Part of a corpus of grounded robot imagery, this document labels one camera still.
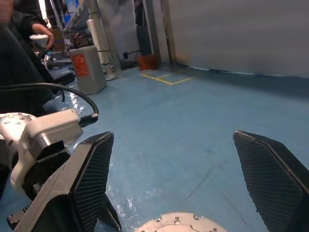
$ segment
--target red label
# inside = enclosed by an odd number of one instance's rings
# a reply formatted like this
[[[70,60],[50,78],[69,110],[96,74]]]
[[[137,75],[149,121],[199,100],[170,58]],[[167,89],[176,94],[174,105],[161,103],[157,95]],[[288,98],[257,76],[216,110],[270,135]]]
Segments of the red label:
[[[85,61],[85,56],[83,54],[73,55],[73,64],[75,67],[76,75],[86,76],[89,75],[88,66]]]

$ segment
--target orange bucket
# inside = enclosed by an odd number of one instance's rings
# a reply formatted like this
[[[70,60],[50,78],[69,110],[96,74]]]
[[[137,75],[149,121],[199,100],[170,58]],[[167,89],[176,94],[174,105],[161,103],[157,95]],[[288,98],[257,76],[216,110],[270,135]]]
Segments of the orange bucket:
[[[159,59],[156,55],[144,55],[138,57],[139,70],[155,70],[159,68]]]

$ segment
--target black pants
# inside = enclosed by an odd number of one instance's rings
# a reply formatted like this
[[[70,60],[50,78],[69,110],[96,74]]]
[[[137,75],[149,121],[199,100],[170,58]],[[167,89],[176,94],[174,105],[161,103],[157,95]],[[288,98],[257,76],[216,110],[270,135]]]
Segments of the black pants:
[[[14,35],[0,28],[0,86],[40,83],[40,76]],[[43,114],[42,105],[52,99],[49,89],[0,92],[0,113],[22,112],[36,116]]]

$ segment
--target person's hand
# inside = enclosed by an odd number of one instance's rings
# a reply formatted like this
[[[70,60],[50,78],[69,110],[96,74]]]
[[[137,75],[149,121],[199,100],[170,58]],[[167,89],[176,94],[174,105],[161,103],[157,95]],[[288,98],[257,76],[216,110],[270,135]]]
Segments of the person's hand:
[[[49,29],[47,29],[42,24],[34,23],[32,25],[32,30],[36,34],[44,34],[44,35],[48,36],[48,42],[47,42],[46,50],[49,50],[53,47],[53,45],[54,45],[54,35],[52,34],[52,32]]]
[[[13,0],[0,0],[0,23],[8,23],[13,13]]]

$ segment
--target carbon fiber texture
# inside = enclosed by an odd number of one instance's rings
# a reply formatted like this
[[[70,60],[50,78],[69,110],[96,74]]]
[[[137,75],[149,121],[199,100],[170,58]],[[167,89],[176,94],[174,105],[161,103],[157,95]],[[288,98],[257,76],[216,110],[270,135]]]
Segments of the carbon fiber texture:
[[[302,188],[267,144],[241,131],[234,133],[234,141],[248,192],[267,229],[291,231],[304,198]]]
[[[112,132],[102,135],[94,142],[87,164],[72,192],[85,232],[94,230],[100,213],[100,204],[106,191],[112,145]]]

